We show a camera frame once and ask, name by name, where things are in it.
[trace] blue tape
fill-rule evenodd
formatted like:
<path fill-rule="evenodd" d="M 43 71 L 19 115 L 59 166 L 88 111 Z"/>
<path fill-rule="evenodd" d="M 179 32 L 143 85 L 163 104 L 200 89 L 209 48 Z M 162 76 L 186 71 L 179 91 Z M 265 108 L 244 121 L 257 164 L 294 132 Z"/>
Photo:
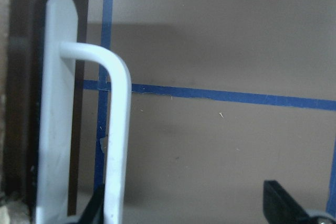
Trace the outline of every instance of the blue tape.
<path fill-rule="evenodd" d="M 112 7 L 113 0 L 103 0 L 103 15 L 101 27 L 100 45 L 106 49 L 111 46 L 112 28 Z M 98 115 L 97 115 L 97 135 L 96 135 L 96 156 L 94 159 L 95 176 L 93 179 L 94 189 L 103 183 L 104 175 L 104 153 L 101 148 L 101 140 L 106 137 L 107 101 L 108 92 L 111 88 L 107 85 L 108 73 L 103 66 L 99 66 L 99 80 L 94 85 L 98 92 Z"/>
<path fill-rule="evenodd" d="M 334 157 L 332 159 L 331 165 L 327 212 L 332 216 L 336 217 L 336 142 L 334 145 Z"/>
<path fill-rule="evenodd" d="M 85 80 L 84 89 L 96 90 L 96 81 Z M 110 83 L 106 88 L 111 90 Z M 260 105 L 285 106 L 303 109 L 316 109 L 336 111 L 336 101 L 312 98 L 285 97 L 280 95 L 253 94 L 242 92 L 217 91 L 207 89 L 190 89 L 154 86 L 145 84 L 132 84 L 132 91 L 135 93 L 150 93 L 158 95 L 170 95 L 181 98 L 207 98 L 215 101 L 251 103 Z"/>

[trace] white handle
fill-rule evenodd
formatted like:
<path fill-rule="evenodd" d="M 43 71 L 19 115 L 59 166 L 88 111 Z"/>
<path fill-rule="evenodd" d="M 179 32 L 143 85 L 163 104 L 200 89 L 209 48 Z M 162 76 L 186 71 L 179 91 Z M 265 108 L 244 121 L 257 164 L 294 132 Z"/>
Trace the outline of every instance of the white handle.
<path fill-rule="evenodd" d="M 131 78 L 117 55 L 77 43 L 72 0 L 48 0 L 41 98 L 36 224 L 62 223 L 67 216 L 75 61 L 103 65 L 111 79 L 104 195 L 104 223 L 121 224 L 127 158 Z"/>

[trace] blue line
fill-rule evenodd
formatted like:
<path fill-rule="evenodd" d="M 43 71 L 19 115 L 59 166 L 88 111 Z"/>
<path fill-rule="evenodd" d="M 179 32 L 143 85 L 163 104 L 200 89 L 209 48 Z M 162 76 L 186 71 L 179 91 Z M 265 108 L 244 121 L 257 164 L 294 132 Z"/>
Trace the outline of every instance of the blue line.
<path fill-rule="evenodd" d="M 83 86 L 84 89 L 96 90 L 97 82 L 92 80 L 85 80 Z M 107 83 L 105 88 L 110 91 L 111 84 Z M 217 91 L 207 89 L 165 87 L 165 86 L 154 86 L 145 84 L 133 84 L 132 91 L 135 93 L 169 95 L 181 98 L 207 98 L 215 101 L 336 111 L 336 101 L 333 100 L 285 97 L 280 95 L 253 94 L 253 93 Z"/>
<path fill-rule="evenodd" d="M 110 49 L 111 46 L 111 27 L 112 27 L 112 7 L 113 0 L 103 0 L 103 15 L 101 27 L 100 45 Z M 96 157 L 94 160 L 94 189 L 103 183 L 104 175 L 104 153 L 101 148 L 101 140 L 106 137 L 107 120 L 107 86 L 108 73 L 103 66 L 99 66 L 99 80 L 96 84 L 98 92 L 98 115 L 97 115 L 97 135 L 96 135 Z"/>
<path fill-rule="evenodd" d="M 336 142 L 334 145 L 334 156 L 333 156 L 332 165 L 331 165 L 327 212 L 331 214 L 332 216 L 336 217 Z"/>

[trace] vertical blue tape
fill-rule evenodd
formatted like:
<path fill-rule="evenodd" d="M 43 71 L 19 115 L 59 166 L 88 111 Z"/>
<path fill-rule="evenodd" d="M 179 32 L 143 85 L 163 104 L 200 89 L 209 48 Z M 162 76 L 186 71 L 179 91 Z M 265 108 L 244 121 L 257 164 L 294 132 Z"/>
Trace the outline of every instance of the vertical blue tape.
<path fill-rule="evenodd" d="M 336 142 L 334 145 L 334 157 L 331 165 L 327 212 L 336 217 Z"/>
<path fill-rule="evenodd" d="M 106 49 L 111 46 L 113 0 L 103 0 L 103 15 L 101 27 L 100 45 Z M 99 66 L 98 79 L 98 118 L 96 135 L 96 157 L 94 160 L 94 189 L 103 183 L 104 176 L 104 152 L 102 151 L 102 139 L 106 137 L 107 102 L 109 91 L 107 87 L 108 73 L 103 66 Z"/>

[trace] white door handle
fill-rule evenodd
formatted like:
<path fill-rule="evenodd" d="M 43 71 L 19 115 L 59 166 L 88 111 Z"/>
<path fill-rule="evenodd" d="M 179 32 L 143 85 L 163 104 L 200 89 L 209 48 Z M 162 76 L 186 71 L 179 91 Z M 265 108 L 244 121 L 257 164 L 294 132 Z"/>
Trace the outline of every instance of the white door handle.
<path fill-rule="evenodd" d="M 104 224 L 122 222 L 131 78 L 126 64 L 102 47 L 77 43 L 72 0 L 48 0 L 41 98 L 36 224 L 62 223 L 67 216 L 75 61 L 103 65 L 112 99 L 104 195 Z"/>

